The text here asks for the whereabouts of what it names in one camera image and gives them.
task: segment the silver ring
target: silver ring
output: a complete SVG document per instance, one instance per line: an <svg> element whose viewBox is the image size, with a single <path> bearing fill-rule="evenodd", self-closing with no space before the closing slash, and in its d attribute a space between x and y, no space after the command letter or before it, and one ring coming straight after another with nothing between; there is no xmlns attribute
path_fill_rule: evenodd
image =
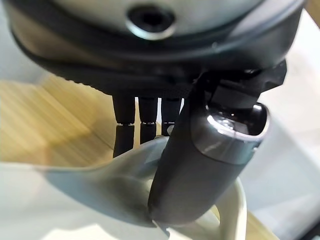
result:
<svg viewBox="0 0 320 240"><path fill-rule="evenodd" d="M166 30L161 32L149 32L141 29L137 25L135 25L131 20L127 19L125 21L127 28L131 33L136 35L137 37L145 40L157 41L163 40L168 37L171 37L176 31L176 23L174 22L171 26L169 26Z"/></svg>

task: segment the black plastic housing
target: black plastic housing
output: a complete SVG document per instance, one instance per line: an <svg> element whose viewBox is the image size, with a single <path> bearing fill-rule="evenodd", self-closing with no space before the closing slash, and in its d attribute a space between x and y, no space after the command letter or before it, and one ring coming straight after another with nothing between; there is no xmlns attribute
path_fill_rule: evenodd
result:
<svg viewBox="0 0 320 240"><path fill-rule="evenodd" d="M185 98L203 70L251 70L284 60L304 0L265 0L226 25L149 42L118 35L43 0L4 0L12 32L36 63L104 93Z"/></svg>

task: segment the screw hole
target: screw hole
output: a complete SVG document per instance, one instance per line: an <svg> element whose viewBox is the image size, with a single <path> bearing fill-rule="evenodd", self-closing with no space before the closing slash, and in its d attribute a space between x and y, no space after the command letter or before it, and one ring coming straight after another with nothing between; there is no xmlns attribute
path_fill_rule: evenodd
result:
<svg viewBox="0 0 320 240"><path fill-rule="evenodd" d="M161 26L164 23L164 16L159 12L145 12L141 18L150 27Z"/></svg>

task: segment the wooden table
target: wooden table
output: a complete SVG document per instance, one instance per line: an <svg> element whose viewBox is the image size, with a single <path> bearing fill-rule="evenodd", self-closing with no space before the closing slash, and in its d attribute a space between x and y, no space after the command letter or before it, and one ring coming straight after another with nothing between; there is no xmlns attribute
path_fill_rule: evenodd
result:
<svg viewBox="0 0 320 240"><path fill-rule="evenodd" d="M112 161L116 121L110 96L50 75L39 85L0 81L0 101L1 161L60 167ZM135 126L137 147L140 124ZM277 238L248 213L246 239Z"/></svg>

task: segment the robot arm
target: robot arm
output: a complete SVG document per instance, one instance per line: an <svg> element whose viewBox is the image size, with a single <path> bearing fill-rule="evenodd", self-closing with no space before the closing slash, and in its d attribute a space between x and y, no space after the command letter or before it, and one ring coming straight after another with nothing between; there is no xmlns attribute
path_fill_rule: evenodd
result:
<svg viewBox="0 0 320 240"><path fill-rule="evenodd" d="M215 204L265 137L270 116L257 100L284 81L305 0L3 2L30 59L128 106L124 138L134 132L134 97L151 108L186 99L148 201L155 221L182 225ZM148 135L151 112L142 116Z"/></svg>

